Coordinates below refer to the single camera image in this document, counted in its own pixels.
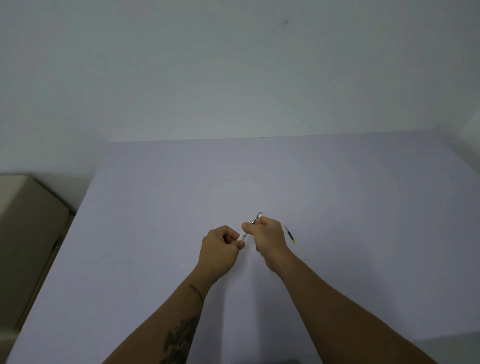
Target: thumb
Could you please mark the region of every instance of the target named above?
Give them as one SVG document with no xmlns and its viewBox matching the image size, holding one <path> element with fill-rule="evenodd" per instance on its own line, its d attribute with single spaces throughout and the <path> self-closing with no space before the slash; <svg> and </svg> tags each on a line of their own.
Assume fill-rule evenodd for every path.
<svg viewBox="0 0 480 364">
<path fill-rule="evenodd" d="M 245 247 L 245 242 L 243 240 L 231 242 L 230 245 L 235 246 L 239 251 Z"/>
<path fill-rule="evenodd" d="M 255 236 L 255 234 L 258 232 L 258 229 L 260 228 L 260 225 L 254 225 L 254 224 L 251 224 L 249 222 L 244 222 L 241 225 L 241 228 L 247 234 Z"/>
</svg>

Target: person's left hand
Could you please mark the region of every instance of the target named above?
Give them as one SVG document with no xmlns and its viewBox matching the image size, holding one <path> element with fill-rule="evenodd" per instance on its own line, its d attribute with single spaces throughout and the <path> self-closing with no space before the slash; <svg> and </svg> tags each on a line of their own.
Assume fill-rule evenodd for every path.
<svg viewBox="0 0 480 364">
<path fill-rule="evenodd" d="M 245 242 L 237 241 L 239 237 L 232 228 L 221 226 L 210 230 L 202 240 L 197 268 L 212 284 L 227 274 L 237 261 L 239 251 L 245 247 Z"/>
</svg>

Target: black tattoo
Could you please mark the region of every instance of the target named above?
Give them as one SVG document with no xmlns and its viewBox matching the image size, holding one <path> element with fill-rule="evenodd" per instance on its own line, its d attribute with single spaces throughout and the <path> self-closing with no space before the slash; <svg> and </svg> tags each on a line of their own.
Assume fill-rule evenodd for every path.
<svg viewBox="0 0 480 364">
<path fill-rule="evenodd" d="M 175 327 L 168 333 L 163 350 L 168 352 L 170 346 L 172 346 L 172 350 L 160 364 L 185 364 L 187 362 L 199 320 L 200 316 L 185 318 L 181 321 L 180 326 Z"/>
<path fill-rule="evenodd" d="M 192 291 L 194 291 L 196 294 L 198 294 L 198 297 L 200 298 L 200 302 L 202 303 L 202 306 L 203 306 L 204 305 L 204 297 L 202 296 L 202 293 L 193 284 L 190 285 L 190 289 Z"/>
</svg>

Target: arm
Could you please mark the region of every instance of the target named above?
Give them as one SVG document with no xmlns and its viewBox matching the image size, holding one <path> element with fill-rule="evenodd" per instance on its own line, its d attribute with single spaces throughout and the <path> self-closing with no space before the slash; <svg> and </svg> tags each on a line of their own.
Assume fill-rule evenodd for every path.
<svg viewBox="0 0 480 364">
<path fill-rule="evenodd" d="M 192 273 L 104 364 L 186 363 L 208 291 L 230 271 L 245 247 L 236 241 L 239 236 L 227 226 L 211 230 Z"/>
<path fill-rule="evenodd" d="M 325 364 L 435 364 L 387 324 L 318 277 L 287 247 L 278 221 L 262 217 L 242 228 L 282 279 Z"/>
</svg>

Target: forearm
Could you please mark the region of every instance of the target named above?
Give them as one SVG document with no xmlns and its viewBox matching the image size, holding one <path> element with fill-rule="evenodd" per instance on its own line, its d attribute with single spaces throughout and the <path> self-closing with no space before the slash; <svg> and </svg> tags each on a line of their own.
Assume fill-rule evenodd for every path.
<svg viewBox="0 0 480 364">
<path fill-rule="evenodd" d="M 208 275 L 195 268 L 165 303 L 127 337 L 104 364 L 186 362 L 203 302 L 211 286 Z"/>
<path fill-rule="evenodd" d="M 278 275 L 325 364 L 434 363 L 383 321 L 288 254 Z"/>
</svg>

